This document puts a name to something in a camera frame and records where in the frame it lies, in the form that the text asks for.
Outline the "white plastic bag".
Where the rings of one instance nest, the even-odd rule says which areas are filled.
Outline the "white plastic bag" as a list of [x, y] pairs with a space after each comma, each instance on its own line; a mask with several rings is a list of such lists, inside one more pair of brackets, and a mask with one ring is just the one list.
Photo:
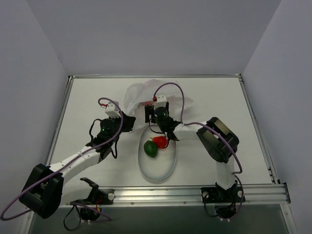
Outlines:
[[[158, 87], [165, 84], [166, 81], [160, 79], [151, 79], [144, 83], [134, 83], [128, 87], [124, 96], [123, 112], [131, 117], [136, 117], [136, 121], [131, 131], [132, 134], [144, 130], [146, 127], [144, 105], [145, 101], [152, 101], [152, 96]], [[177, 85], [165, 85], [157, 94], [164, 94], [169, 102], [170, 116], [175, 120], [180, 120], [181, 112], [183, 112], [183, 120], [190, 120], [195, 113], [195, 104], [193, 99], [188, 96], [188, 92], [183, 91], [185, 97], [184, 110], [182, 110], [182, 94], [179, 88], [182, 87], [177, 80], [171, 80], [170, 83]]]

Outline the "red fake fruit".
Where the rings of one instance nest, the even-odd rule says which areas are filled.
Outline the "red fake fruit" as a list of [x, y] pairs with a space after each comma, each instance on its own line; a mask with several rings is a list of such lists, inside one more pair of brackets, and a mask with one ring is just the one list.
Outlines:
[[165, 136], [156, 136], [152, 138], [152, 141], [159, 149], [165, 149], [168, 147], [168, 139]]

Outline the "green fake lime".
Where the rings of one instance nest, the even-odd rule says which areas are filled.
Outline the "green fake lime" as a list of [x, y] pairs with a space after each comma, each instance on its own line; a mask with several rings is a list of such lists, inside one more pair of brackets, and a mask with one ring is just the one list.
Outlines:
[[149, 157], [155, 158], [158, 154], [158, 147], [151, 140], [148, 140], [144, 143], [143, 149], [145, 154]]

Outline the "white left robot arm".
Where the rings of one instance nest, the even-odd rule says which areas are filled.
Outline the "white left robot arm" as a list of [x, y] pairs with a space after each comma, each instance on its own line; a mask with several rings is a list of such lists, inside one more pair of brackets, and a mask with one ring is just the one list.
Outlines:
[[64, 185], [85, 169], [101, 163], [121, 133], [132, 131], [136, 118], [121, 113], [100, 121], [100, 132], [80, 151], [49, 166], [38, 164], [31, 171], [19, 201], [41, 218], [50, 217], [61, 205]]

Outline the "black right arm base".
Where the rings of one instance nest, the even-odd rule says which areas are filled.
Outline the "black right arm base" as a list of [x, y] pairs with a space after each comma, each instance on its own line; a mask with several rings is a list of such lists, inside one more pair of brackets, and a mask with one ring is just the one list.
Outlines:
[[[242, 204], [246, 201], [243, 188], [237, 181], [227, 190], [217, 184], [214, 187], [202, 187], [201, 198], [205, 213], [209, 217], [218, 217], [228, 222], [241, 210]], [[208, 212], [207, 204], [214, 204], [214, 214]]]

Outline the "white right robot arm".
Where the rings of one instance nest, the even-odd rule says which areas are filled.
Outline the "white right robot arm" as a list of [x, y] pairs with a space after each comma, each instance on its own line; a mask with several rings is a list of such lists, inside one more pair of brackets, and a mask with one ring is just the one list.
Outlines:
[[183, 124], [169, 116], [169, 103], [155, 108], [144, 107], [145, 122], [155, 123], [168, 140], [199, 140], [209, 156], [216, 161], [217, 197], [228, 201], [234, 196], [234, 155], [237, 152], [238, 137], [217, 117], [206, 122]]

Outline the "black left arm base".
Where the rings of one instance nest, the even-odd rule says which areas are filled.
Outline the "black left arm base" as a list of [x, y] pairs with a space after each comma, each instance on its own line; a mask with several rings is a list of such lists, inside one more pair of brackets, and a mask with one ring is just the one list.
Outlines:
[[104, 213], [101, 205], [113, 205], [115, 199], [114, 189], [100, 189], [99, 185], [92, 180], [83, 177], [80, 181], [85, 182], [91, 188], [87, 198], [75, 200], [71, 204], [75, 205], [81, 221], [88, 223], [111, 222], [113, 219]]

